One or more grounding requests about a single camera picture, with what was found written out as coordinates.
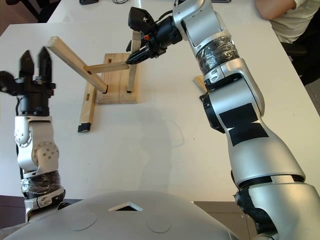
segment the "cable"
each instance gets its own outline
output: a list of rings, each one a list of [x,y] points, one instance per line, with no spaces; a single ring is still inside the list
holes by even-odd
[[[169,11],[166,11],[164,14],[162,14],[159,19],[157,21],[155,21],[155,23],[159,22],[161,19],[163,19],[165,16],[167,16],[168,14],[172,14],[173,11],[172,10],[169,10]]]
[[[112,0],[112,2],[114,2],[115,4],[125,4],[128,1],[129,0]]]

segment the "wooden stand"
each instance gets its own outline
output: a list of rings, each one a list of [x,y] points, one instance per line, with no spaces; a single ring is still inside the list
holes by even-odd
[[[132,33],[131,53],[141,46],[140,33]],[[104,56],[104,64],[88,66],[58,36],[49,39],[47,48],[75,70],[86,81],[78,132],[90,130],[94,117],[96,89],[99,104],[136,104],[138,102],[137,65],[128,65],[129,53]],[[103,73],[102,79],[97,73]]]

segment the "wooden base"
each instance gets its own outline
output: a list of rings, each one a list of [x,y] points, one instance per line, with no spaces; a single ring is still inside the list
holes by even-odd
[[[196,83],[196,85],[201,89],[201,91],[205,94],[207,92],[206,85],[204,83],[204,76],[196,76],[193,81]]]
[[[127,60],[130,53],[107,53],[104,64],[118,63]],[[136,104],[138,103],[138,78],[135,74],[131,93],[127,92],[130,70],[120,70],[102,73],[102,80],[108,85],[107,94],[97,93],[98,104]]]

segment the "white shirt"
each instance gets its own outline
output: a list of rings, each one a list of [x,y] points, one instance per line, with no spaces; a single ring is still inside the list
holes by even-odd
[[[320,0],[294,1],[295,9],[290,9],[270,21],[280,42],[292,43],[297,40],[305,32],[310,20],[320,7]]]

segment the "black tape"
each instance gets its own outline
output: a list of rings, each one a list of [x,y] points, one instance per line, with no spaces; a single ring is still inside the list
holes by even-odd
[[[239,106],[221,113],[220,118],[229,130],[232,145],[235,146],[247,140],[268,138],[268,134],[258,120],[251,103]]]
[[[81,123],[81,125],[78,126],[78,133],[84,133],[90,131],[91,123]]]

